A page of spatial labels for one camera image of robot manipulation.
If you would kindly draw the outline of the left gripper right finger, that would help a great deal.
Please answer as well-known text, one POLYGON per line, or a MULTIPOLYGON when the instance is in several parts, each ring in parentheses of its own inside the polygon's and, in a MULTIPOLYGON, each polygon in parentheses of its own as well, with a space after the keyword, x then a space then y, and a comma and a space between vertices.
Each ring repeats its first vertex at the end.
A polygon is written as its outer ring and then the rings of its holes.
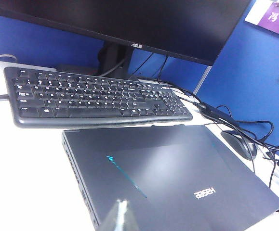
POLYGON ((128 201, 121 202, 121 230, 139 231, 139 227, 128 201))

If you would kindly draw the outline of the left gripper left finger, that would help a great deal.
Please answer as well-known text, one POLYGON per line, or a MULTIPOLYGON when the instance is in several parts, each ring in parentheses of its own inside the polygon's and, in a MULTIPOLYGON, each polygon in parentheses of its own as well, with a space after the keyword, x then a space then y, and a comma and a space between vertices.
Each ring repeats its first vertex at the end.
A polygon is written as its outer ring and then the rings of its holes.
POLYGON ((105 219, 100 225, 101 231, 115 231, 118 221, 118 214, 120 211, 120 205, 122 204, 121 200, 117 200, 108 214, 106 215, 105 219))

